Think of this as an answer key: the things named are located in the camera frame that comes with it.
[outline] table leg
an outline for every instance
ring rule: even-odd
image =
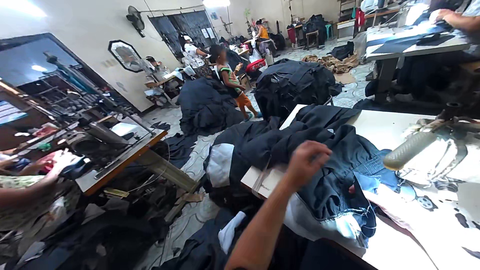
[[[377,92],[375,93],[376,102],[385,102],[388,95],[388,89],[390,89],[390,86],[392,85],[397,62],[398,58],[381,60],[381,69],[379,71],[380,76],[378,77],[378,87]]]
[[[193,192],[198,185],[194,179],[150,149],[142,154],[137,162],[154,173],[161,174],[187,192]]]

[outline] orange shorts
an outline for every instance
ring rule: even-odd
[[[245,95],[245,93],[243,92],[240,94],[238,98],[235,99],[235,101],[237,102],[237,106],[239,108],[252,105],[252,103],[250,102],[250,99],[248,99],[247,95]]]

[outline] mirror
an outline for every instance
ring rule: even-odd
[[[141,57],[132,45],[122,40],[113,40],[109,42],[108,50],[124,69],[135,73],[143,71],[139,65]]]

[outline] plastic stool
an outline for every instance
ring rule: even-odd
[[[325,28],[327,28],[327,39],[330,38],[330,32],[332,33],[332,37],[333,37],[333,28],[331,28],[332,25],[325,25]]]

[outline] power cord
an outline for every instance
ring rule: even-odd
[[[166,145],[167,145],[167,151],[168,151],[168,160],[167,160],[167,162],[170,162],[170,146],[168,145],[167,142],[166,142]],[[139,165],[139,167],[141,167],[141,166],[150,166],[150,165],[153,165],[153,164],[154,164],[154,163],[151,163],[151,164],[149,164],[149,165]],[[150,182],[148,182],[148,183],[144,183],[143,185],[141,185],[141,186],[139,186],[139,187],[136,187],[136,188],[134,188],[134,189],[132,189],[132,190],[130,190],[130,191],[128,191],[128,192],[130,193],[130,192],[135,191],[135,190],[137,190],[137,189],[139,189],[139,188],[142,188],[142,187],[144,187],[144,186],[146,186],[146,185],[148,185],[148,184],[153,183],[153,182],[156,181],[160,176],[162,176],[163,173],[164,173],[166,170],[167,170],[167,165],[165,165],[165,169],[163,170],[163,172],[162,172],[161,174],[159,174],[155,179],[153,179],[152,181],[150,181]]]

